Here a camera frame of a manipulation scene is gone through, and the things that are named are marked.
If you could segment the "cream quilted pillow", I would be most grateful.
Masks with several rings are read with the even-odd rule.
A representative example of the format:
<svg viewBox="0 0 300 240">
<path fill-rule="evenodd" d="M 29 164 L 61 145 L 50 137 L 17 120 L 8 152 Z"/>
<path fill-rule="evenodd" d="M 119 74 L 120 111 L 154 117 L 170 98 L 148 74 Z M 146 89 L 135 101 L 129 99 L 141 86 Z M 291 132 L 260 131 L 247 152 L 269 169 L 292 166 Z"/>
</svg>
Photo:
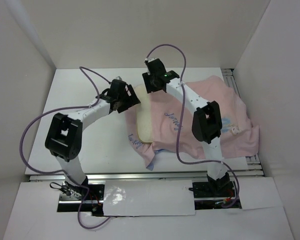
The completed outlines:
<svg viewBox="0 0 300 240">
<path fill-rule="evenodd" d="M 136 86 L 135 93 L 140 100 L 136 107 L 136 131 L 139 139 L 146 144 L 153 142 L 152 136 L 152 115 L 150 94 L 142 84 Z"/>
</svg>

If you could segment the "pink printed pillowcase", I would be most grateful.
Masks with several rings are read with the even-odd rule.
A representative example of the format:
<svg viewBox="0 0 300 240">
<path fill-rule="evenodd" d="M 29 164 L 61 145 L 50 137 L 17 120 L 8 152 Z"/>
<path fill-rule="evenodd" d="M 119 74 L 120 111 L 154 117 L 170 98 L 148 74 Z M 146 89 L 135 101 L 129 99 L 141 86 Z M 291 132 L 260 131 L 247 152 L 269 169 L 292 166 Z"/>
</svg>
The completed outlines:
<svg viewBox="0 0 300 240">
<path fill-rule="evenodd" d="M 161 151 L 210 160 L 206 147 L 217 140 L 226 159 L 258 153 L 259 127 L 252 125 L 246 105 L 218 76 L 188 82 L 178 96 L 163 90 L 147 93 L 141 85 L 135 91 L 140 104 L 125 113 L 128 141 L 148 169 Z"/>
</svg>

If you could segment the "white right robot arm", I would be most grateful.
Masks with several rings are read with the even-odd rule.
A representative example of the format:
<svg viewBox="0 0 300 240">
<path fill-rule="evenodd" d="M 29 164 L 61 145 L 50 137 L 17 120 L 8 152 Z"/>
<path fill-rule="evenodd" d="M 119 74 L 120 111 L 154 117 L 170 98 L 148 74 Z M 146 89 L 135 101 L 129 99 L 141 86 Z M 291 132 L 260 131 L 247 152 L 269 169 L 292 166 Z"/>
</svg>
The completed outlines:
<svg viewBox="0 0 300 240">
<path fill-rule="evenodd" d="M 142 74 L 147 93 L 164 91 L 182 103 L 181 112 L 187 109 L 192 115 L 191 132 L 201 143 L 207 163 L 208 190 L 220 196 L 230 182 L 228 168 L 223 163 L 221 149 L 222 118 L 216 101 L 202 98 L 182 81 L 175 71 L 167 71 L 159 58 L 146 58 L 147 72 Z"/>
</svg>

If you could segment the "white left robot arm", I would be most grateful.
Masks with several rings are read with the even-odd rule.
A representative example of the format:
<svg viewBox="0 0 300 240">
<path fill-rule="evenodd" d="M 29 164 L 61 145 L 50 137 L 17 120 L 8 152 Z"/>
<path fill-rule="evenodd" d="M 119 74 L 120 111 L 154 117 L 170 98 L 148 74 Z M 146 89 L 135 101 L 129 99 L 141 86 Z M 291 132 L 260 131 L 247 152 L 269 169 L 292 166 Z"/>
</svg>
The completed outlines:
<svg viewBox="0 0 300 240">
<path fill-rule="evenodd" d="M 89 193 L 88 177 L 79 159 L 84 130 L 112 112 L 122 113 L 139 103 L 132 85 L 116 78 L 88 107 L 53 116 L 44 145 L 59 162 L 65 185 L 76 199 L 82 200 Z"/>
</svg>

